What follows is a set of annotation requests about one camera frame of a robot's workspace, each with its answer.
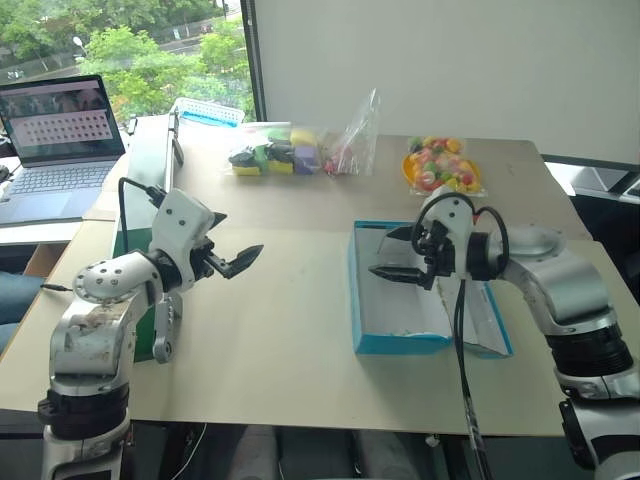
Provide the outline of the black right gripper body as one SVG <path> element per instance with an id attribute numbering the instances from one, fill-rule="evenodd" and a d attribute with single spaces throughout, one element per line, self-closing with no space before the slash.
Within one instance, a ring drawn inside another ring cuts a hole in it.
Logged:
<path id="1" fill-rule="evenodd" d="M 419 253 L 426 265 L 420 285 L 431 290 L 437 277 L 450 277 L 454 271 L 454 247 L 447 237 L 448 229 L 439 221 L 418 228 Z"/>

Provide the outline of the right gripper ribbed black finger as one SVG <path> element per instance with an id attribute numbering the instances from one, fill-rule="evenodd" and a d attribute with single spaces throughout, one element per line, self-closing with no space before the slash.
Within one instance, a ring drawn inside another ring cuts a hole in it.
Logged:
<path id="1" fill-rule="evenodd" d="M 415 267 L 394 265 L 375 265 L 368 268 L 369 272 L 391 282 L 423 286 L 426 274 Z"/>

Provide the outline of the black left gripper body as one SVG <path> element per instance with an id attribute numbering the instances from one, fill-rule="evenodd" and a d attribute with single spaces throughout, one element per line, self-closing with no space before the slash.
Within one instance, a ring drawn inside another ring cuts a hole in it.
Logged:
<path id="1" fill-rule="evenodd" d="M 222 273 L 226 268 L 226 260 L 213 252 L 214 247 L 214 242 L 205 237 L 191 249 L 190 265 L 196 281 L 209 278 L 215 272 Z"/>

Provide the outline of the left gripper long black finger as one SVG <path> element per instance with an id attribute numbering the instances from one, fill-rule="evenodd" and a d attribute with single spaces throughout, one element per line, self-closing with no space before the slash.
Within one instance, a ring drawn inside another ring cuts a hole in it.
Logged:
<path id="1" fill-rule="evenodd" d="M 227 261 L 214 253 L 209 255 L 209 265 L 223 278 L 231 279 L 248 269 L 262 252 L 263 245 L 253 245 L 240 251 L 233 260 Z"/>

